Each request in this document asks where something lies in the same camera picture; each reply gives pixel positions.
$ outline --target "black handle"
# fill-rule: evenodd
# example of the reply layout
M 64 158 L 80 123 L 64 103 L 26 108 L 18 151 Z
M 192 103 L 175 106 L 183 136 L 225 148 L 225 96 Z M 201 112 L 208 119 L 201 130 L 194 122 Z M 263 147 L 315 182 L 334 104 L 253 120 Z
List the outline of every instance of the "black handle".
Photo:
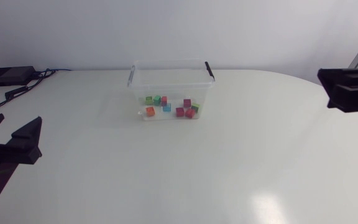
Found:
M 15 94 L 18 94 L 18 93 L 21 93 L 21 92 L 27 91 L 27 90 L 29 90 L 29 87 L 28 86 L 23 86 L 23 87 L 15 89 L 15 90 L 8 91 L 8 92 L 5 93 L 5 99 L 6 100 L 11 100 L 11 99 L 13 99 Z
M 208 62 L 205 62 L 205 66 L 206 66 L 206 69 L 207 69 L 208 72 L 209 72 L 209 75 L 212 76 L 212 78 L 214 78 L 214 81 L 215 81 L 215 76 L 214 76 L 214 74 L 212 73 L 211 67 L 209 66 Z

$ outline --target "table surface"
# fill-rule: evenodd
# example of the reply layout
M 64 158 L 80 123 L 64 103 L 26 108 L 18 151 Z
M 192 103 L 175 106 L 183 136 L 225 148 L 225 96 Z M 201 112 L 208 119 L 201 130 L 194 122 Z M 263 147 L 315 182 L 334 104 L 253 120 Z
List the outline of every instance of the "table surface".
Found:
M 299 78 L 214 74 L 198 120 L 142 121 L 129 71 L 58 72 L 4 105 L 0 143 L 41 116 L 43 156 L 0 223 L 358 223 L 358 113 Z

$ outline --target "clear plastic container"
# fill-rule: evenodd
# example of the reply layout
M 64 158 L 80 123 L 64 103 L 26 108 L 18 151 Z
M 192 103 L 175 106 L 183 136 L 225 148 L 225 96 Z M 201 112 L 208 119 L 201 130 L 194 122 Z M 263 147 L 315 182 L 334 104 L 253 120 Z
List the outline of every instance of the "clear plastic container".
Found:
M 201 60 L 139 60 L 128 79 L 140 105 L 139 114 L 147 121 L 198 119 L 214 83 L 208 62 Z M 170 111 L 165 103 L 170 103 Z M 177 108 L 183 108 L 185 114 Z

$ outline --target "green cube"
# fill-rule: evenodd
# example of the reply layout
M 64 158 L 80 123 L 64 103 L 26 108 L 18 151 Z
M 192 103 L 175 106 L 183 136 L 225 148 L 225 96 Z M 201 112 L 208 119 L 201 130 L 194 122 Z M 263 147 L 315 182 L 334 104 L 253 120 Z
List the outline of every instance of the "green cube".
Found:
M 196 103 L 191 104 L 191 109 L 195 110 L 196 113 L 198 113 L 199 108 L 200 108 L 199 104 L 196 104 Z
M 154 106 L 159 106 L 161 103 L 161 96 L 155 96 L 154 97 Z
M 146 96 L 146 105 L 153 105 L 153 97 Z

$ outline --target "cube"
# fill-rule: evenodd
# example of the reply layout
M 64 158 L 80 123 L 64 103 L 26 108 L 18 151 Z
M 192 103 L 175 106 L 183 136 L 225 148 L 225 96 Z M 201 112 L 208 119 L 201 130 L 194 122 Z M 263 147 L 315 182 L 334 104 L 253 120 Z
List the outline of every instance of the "cube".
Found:
M 153 97 L 146 96 L 146 105 L 153 105 Z
M 177 108 L 177 117 L 182 117 L 185 115 L 185 109 L 184 108 Z
M 188 108 L 185 113 L 186 117 L 188 117 L 188 118 L 193 118 L 195 114 L 196 114 L 196 111 L 191 108 Z
M 183 107 L 191 107 L 191 99 L 184 99 L 183 100 Z
M 155 115 L 155 111 L 154 111 L 154 107 L 148 107 L 146 108 L 146 113 L 147 113 L 147 116 L 154 116 Z
M 196 103 L 193 103 L 191 105 L 191 109 L 195 110 L 196 113 L 198 113 L 198 109 L 200 108 L 200 105 L 199 104 L 196 104 Z
M 154 97 L 154 106 L 160 106 L 161 103 L 161 96 L 155 96 Z
M 166 106 L 168 103 L 168 98 L 166 96 L 163 96 L 161 98 L 161 106 Z
M 167 105 L 162 107 L 164 112 L 171 112 L 171 103 L 167 103 Z

